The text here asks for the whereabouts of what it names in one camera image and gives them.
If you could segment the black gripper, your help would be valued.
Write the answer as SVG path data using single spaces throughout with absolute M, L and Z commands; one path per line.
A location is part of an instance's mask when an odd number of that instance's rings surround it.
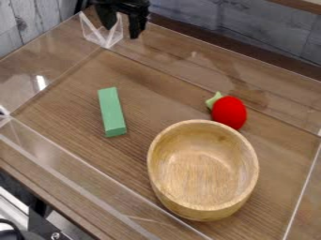
M 111 30 L 116 24 L 116 12 L 134 12 L 130 19 L 130 38 L 136 39 L 146 30 L 148 21 L 150 0 L 91 0 L 103 26 Z

